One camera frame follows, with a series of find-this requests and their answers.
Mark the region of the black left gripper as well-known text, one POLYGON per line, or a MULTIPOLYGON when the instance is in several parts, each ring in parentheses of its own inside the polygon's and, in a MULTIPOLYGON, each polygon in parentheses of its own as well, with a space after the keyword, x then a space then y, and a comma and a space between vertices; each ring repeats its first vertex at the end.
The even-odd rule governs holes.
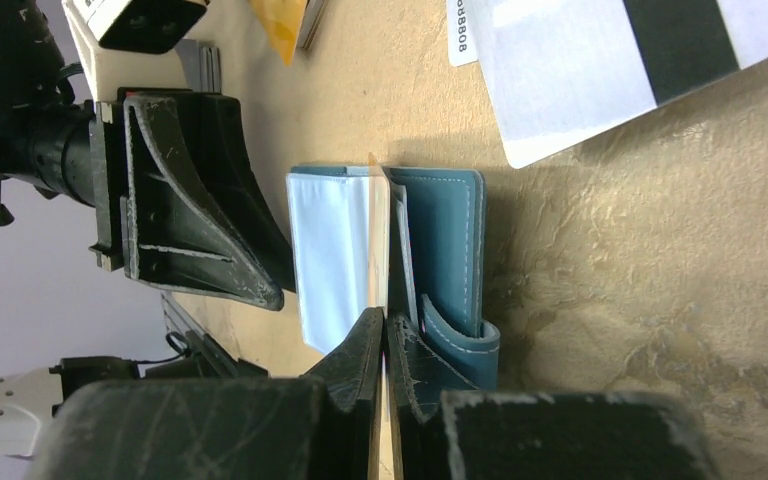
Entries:
POLYGON ((97 265, 125 264, 129 278, 159 289, 281 310, 284 291, 296 290, 292 249, 252 171, 239 101, 134 93, 124 110, 97 102, 94 113, 97 265))

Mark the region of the blue leather card holder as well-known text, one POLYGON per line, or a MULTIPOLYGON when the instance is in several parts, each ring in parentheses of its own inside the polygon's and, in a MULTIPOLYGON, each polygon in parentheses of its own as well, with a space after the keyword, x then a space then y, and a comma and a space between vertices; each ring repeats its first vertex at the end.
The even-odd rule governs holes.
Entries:
MULTIPOLYGON (((501 336, 482 317, 487 185, 471 169, 384 171, 401 243, 407 313, 431 349, 472 384, 498 384, 501 336)), ((349 334, 369 298, 371 189, 358 166, 296 166, 286 177, 299 317, 322 354, 349 334)))

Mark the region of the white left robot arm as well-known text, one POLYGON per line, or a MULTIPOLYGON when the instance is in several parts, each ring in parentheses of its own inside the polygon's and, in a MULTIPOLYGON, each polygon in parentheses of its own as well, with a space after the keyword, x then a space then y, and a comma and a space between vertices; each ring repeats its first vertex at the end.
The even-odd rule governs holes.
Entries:
POLYGON ((96 216, 98 265, 278 311, 291 247, 261 193, 236 98, 186 85, 177 44, 204 1, 67 1, 67 63, 34 1, 0 1, 1 184, 96 216))

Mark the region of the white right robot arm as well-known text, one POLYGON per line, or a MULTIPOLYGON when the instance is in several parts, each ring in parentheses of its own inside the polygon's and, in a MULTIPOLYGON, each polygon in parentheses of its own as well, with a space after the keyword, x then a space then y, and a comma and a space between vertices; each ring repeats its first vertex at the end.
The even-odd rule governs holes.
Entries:
POLYGON ((32 479, 718 479, 695 418, 645 392, 479 390, 401 316, 365 310, 295 378, 140 378, 115 357, 0 377, 0 456, 32 479))

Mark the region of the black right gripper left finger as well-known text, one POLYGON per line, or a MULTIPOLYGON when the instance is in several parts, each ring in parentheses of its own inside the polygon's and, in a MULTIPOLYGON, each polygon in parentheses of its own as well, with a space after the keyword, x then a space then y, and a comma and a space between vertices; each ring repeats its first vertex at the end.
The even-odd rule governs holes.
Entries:
POLYGON ((295 378, 123 380, 79 389, 31 479, 374 479, 384 313, 295 378))

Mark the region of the single orange credit card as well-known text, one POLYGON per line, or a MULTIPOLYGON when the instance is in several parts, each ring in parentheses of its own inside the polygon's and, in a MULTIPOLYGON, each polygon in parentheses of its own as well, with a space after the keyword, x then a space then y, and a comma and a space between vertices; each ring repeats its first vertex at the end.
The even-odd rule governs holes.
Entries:
MULTIPOLYGON (((367 303, 381 307, 387 313, 389 288, 390 251, 390 193, 391 187, 378 159, 369 153, 368 174, 368 262, 367 303)), ((390 388, 387 379, 386 327, 382 329, 381 380, 380 380, 380 427, 378 447, 378 478, 400 479, 394 453, 390 407, 390 388)))

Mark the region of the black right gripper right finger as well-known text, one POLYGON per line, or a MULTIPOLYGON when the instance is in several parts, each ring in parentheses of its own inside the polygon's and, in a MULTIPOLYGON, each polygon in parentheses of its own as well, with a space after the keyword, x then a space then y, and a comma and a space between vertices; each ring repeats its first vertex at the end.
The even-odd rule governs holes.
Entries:
POLYGON ((400 479, 717 479, 696 418, 650 392, 479 390, 401 315, 387 322, 400 479))

